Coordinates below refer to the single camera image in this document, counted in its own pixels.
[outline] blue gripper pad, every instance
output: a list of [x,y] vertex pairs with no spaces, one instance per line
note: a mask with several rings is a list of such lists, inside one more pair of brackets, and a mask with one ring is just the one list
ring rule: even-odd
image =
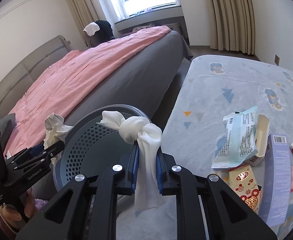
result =
[[134,154],[134,162],[133,162],[133,170],[132,170],[132,185],[131,185],[131,190],[133,194],[137,187],[138,166],[139,166],[139,147],[136,147],[135,154]]
[[158,189],[160,194],[163,192],[163,183],[162,183],[162,168],[159,155],[156,156],[156,180],[158,182]]

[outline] gray headboard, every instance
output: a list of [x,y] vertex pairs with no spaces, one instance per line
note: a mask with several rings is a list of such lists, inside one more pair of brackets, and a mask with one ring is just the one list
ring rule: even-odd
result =
[[0,82],[0,118],[7,115],[42,72],[62,59],[70,46],[59,35],[26,56]]

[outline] gray bed sheet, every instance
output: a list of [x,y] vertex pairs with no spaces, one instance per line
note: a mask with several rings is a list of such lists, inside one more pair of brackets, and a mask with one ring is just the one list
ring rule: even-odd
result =
[[[190,60],[192,53],[183,37],[175,31],[167,33],[102,81],[64,123],[74,126],[92,111],[113,104],[135,106],[151,119],[184,58]],[[52,172],[32,189],[36,198],[51,199],[56,193]]]

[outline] pink blanket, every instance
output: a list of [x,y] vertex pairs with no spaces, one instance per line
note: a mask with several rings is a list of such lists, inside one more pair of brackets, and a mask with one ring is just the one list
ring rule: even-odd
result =
[[166,26],[140,30],[84,52],[71,51],[47,68],[11,110],[17,125],[4,153],[14,155],[39,144],[45,138],[47,116],[65,118],[102,80],[169,31]]

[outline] silver bolt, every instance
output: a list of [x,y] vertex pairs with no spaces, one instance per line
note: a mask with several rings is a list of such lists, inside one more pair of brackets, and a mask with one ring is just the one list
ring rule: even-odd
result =
[[182,168],[181,168],[179,165],[174,165],[174,166],[172,166],[171,169],[172,169],[173,171],[175,171],[175,172],[179,172],[179,171],[182,170]]
[[216,182],[219,180],[219,177],[215,174],[211,174],[209,177],[208,177],[209,180],[213,181],[213,182]]
[[117,164],[117,165],[114,165],[114,166],[112,167],[112,169],[113,169],[114,171],[121,171],[121,170],[122,170],[122,166],[121,166],[120,164]]
[[78,174],[78,175],[76,175],[76,176],[74,177],[74,179],[75,179],[76,181],[82,181],[82,180],[85,179],[85,176],[84,176],[83,174]]

